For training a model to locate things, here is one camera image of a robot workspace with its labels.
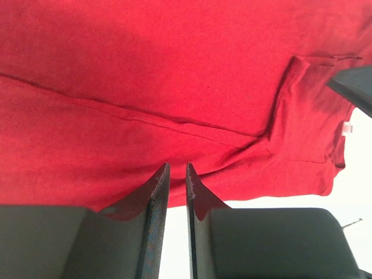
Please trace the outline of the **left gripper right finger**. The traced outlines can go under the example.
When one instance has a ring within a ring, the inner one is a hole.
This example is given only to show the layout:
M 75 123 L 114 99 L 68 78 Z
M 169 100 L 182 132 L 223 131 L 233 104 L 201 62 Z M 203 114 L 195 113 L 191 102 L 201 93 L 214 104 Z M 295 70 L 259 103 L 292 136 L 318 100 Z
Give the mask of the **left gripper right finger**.
M 209 213 L 228 205 L 202 183 L 192 163 L 186 166 L 186 200 L 191 278 L 215 278 Z

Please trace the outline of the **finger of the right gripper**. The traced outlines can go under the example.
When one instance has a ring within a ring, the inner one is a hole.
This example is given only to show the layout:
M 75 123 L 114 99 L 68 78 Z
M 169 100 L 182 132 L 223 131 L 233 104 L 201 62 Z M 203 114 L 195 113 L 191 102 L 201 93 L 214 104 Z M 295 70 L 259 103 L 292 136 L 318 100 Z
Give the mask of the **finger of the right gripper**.
M 328 80 L 327 86 L 371 117 L 371 75 L 371 65 L 341 70 Z

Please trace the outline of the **dark red t shirt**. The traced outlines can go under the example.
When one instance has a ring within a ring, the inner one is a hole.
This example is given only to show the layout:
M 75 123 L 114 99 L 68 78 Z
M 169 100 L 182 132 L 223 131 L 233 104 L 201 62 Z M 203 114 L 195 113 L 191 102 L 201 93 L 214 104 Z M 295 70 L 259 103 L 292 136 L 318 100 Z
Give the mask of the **dark red t shirt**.
M 223 200 L 331 193 L 370 1 L 2 1 L 1 203 L 100 210 L 171 165 Z

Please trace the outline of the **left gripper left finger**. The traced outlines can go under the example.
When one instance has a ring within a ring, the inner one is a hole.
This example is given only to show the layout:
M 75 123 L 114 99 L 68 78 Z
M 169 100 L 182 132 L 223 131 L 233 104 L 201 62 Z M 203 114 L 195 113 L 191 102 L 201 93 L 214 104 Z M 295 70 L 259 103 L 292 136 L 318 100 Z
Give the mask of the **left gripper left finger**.
M 116 245 L 120 278 L 158 278 L 169 200 L 170 165 L 163 164 L 143 185 L 100 210 L 124 226 Z

